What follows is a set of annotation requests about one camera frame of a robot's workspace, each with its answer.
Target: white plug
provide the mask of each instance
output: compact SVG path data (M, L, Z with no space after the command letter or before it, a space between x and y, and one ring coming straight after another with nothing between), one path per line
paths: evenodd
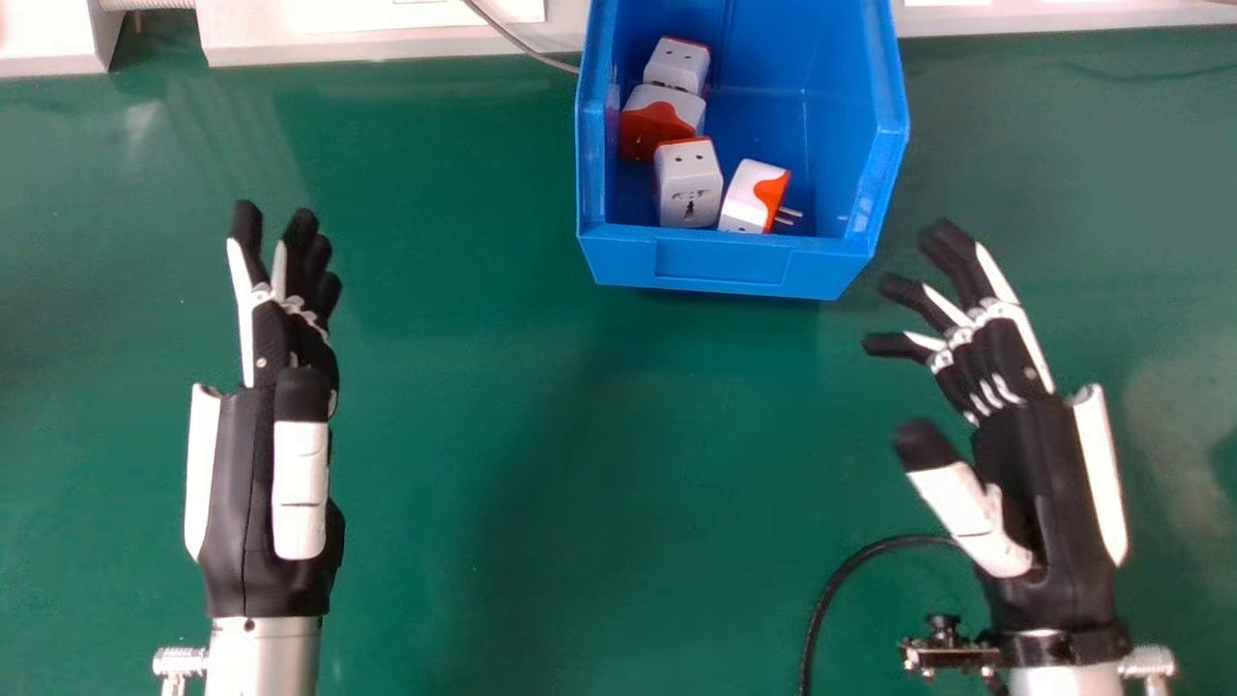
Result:
M790 172L782 167L743 159L730 179L730 188L721 203L722 231L768 234L774 223L793 226L803 213L782 206L782 198L790 184Z
M696 137L663 142L653 153L653 172L662 226L717 224L725 183L713 140Z
M618 152L648 162L662 142L690 140L704 126L704 99L695 94L641 84L632 90L618 121Z
M644 84L669 87L701 95L709 77L709 47L704 43L663 36L644 66Z

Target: white cable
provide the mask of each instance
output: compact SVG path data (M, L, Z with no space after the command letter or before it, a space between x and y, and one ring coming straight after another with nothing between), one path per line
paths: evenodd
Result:
M99 0L104 12L129 12L132 10L193 10L198 0Z
M570 63L564 63L563 61L555 61L554 58L550 58L549 56L542 53L541 51L537 51L536 48L533 48L528 43L524 43L523 38L520 38L515 33L511 33L511 31L507 30L507 27L502 26L499 22L499 20L494 19L494 16L490 15L490 12L486 12L485 10L482 10L481 6L476 4L476 0L460 0L460 2L464 2L465 5L468 5L469 10L473 10L474 12L476 12L476 16L481 17L482 20L485 20L485 23L490 25L490 27L494 31L499 32L503 38L506 38L507 41L510 41L512 46L515 46L516 48L520 48L521 51L523 51L529 58L532 58L534 61L538 61L541 63L544 63L544 64L547 64L547 66L549 66L552 68L558 68L558 69L560 69L563 72L567 72L567 73L580 74L580 68L578 68L578 67L575 67L575 66L573 66Z

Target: green tabletop surface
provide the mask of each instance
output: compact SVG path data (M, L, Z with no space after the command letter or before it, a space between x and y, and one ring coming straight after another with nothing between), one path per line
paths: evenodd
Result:
M523 57L209 69L192 20L109 75L0 84L0 694L158 692L207 639L182 543L193 382L230 389L230 208L318 211L345 291L333 492L348 551L320 694L790 694L830 571L936 532L889 448L928 375L883 269L949 215L1032 310L1063 389L1110 394L1118 602L1176 694L1237 651L1237 32L905 41L913 136L876 260L835 303L595 286L569 75ZM894 643L985 626L967 564L856 576L816 694L927 686Z

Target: blue plastic bin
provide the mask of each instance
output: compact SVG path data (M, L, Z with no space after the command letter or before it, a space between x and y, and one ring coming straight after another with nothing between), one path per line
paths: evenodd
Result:
M704 132L792 172L785 234L656 226L618 112L662 35L713 51ZM909 136L888 0L594 0L576 93L580 246L602 284L836 299L876 251Z

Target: metal cylinder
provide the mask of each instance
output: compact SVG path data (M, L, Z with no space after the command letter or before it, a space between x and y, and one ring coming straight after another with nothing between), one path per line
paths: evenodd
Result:
M1086 666L1013 668L1011 696L1123 696L1117 663Z
M313 696L320 617L214 619L205 696Z
M192 10L197 0L99 0L99 7L105 12L127 12L130 10Z

